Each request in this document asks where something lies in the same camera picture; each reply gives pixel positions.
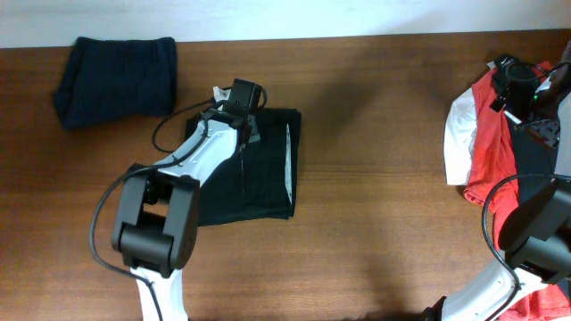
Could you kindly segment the black shorts with white stripe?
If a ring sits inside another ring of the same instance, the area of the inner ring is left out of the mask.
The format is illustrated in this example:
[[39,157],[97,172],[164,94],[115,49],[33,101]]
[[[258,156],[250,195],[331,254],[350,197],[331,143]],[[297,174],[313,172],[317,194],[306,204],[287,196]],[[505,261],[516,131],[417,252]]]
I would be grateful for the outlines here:
[[264,109],[261,139],[219,165],[200,188],[199,226],[294,215],[302,114]]

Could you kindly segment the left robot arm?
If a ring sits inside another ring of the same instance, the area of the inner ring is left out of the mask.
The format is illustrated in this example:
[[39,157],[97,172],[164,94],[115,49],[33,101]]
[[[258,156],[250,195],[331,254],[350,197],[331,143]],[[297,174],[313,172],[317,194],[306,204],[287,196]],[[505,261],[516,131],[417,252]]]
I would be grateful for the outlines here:
[[198,114],[194,132],[168,157],[132,165],[120,179],[112,248],[135,278],[145,320],[186,320],[182,270],[194,249],[200,188],[224,161],[258,140],[265,89],[235,79],[228,98]]

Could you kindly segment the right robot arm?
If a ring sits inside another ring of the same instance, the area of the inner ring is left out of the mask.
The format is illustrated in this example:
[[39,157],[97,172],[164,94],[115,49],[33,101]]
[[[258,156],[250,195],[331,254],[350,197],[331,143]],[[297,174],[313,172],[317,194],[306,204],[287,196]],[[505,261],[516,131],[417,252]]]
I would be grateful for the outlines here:
[[425,320],[570,317],[570,58],[498,57],[451,105],[449,185],[482,206],[491,264]]

